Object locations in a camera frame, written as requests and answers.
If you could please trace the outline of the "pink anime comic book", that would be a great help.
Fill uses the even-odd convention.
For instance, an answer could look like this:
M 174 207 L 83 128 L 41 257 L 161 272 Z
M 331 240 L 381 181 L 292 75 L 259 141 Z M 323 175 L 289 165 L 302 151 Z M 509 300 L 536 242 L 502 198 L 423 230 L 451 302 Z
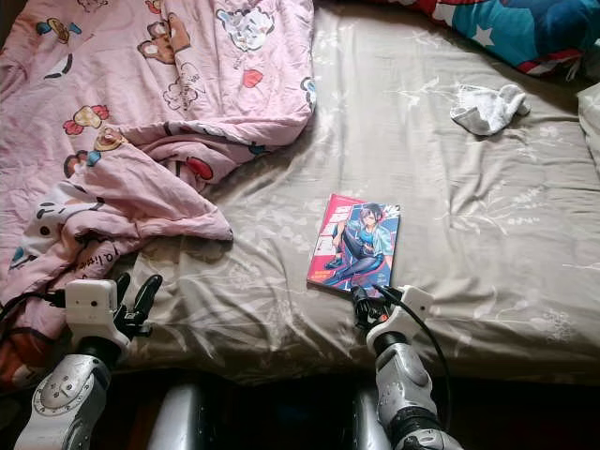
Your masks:
M 331 194 L 309 262 L 307 281 L 350 293 L 390 286 L 401 206 Z

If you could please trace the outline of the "pink cartoon print blanket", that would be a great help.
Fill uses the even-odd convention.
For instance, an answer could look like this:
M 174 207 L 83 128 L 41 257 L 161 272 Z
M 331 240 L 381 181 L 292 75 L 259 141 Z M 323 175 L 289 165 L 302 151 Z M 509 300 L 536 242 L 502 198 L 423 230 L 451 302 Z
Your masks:
M 104 278 L 155 237 L 229 241 L 205 192 L 314 108 L 314 0 L 27 0 L 0 57 L 1 308 Z M 34 383 L 66 318 L 0 319 L 0 384 Z

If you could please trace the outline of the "silver left robot leg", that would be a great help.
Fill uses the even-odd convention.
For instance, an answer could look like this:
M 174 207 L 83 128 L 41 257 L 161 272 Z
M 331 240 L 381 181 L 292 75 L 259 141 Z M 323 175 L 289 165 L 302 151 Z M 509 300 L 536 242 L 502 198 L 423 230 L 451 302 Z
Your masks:
M 202 385 L 178 382 L 164 393 L 146 450 L 206 450 L 205 426 Z

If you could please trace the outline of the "silver robot leg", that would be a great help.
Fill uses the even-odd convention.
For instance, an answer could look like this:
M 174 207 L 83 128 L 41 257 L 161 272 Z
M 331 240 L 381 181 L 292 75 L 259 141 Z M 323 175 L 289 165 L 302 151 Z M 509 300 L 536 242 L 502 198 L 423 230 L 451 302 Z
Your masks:
M 205 426 L 202 385 L 178 382 L 164 393 L 146 450 L 206 450 Z
M 349 450 L 391 450 L 384 426 L 379 424 L 377 391 L 361 386 L 352 395 Z

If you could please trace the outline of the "silver right robot leg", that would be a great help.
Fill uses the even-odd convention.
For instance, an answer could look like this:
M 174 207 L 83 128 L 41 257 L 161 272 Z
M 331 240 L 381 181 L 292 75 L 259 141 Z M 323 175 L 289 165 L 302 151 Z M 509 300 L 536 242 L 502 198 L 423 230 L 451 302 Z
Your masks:
M 377 391 L 361 386 L 352 395 L 349 450 L 391 450 L 384 426 L 379 424 Z

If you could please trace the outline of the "beige floral bed sheet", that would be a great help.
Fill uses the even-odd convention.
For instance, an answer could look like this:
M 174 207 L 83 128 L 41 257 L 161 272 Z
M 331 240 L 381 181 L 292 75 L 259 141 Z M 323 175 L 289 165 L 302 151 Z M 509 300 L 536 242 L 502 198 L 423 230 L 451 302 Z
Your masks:
M 353 0 L 317 3 L 313 61 L 303 136 L 210 194 L 234 240 L 161 237 L 117 264 L 164 277 L 123 369 L 261 384 L 369 366 L 348 301 L 306 279 L 337 193 L 401 206 L 393 281 L 433 295 L 426 322 L 456 376 L 600 384 L 600 176 L 578 86 Z M 517 85 L 529 112 L 475 136 L 450 117 L 458 84 Z

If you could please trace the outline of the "white crumpled sock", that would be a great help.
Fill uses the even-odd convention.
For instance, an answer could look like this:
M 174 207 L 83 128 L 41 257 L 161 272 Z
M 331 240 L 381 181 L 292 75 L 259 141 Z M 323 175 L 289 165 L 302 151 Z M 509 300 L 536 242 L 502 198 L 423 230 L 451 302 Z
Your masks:
M 458 84 L 450 117 L 473 136 L 493 136 L 506 128 L 514 117 L 528 114 L 527 96 L 522 87 L 514 84 L 498 89 Z

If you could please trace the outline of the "beige floral folded comforter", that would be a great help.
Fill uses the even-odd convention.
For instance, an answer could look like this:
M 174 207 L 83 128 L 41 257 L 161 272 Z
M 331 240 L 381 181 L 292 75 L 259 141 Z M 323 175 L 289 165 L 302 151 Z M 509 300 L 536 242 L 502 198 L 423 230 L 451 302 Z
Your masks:
M 600 82 L 578 91 L 576 98 L 584 141 L 600 176 Z

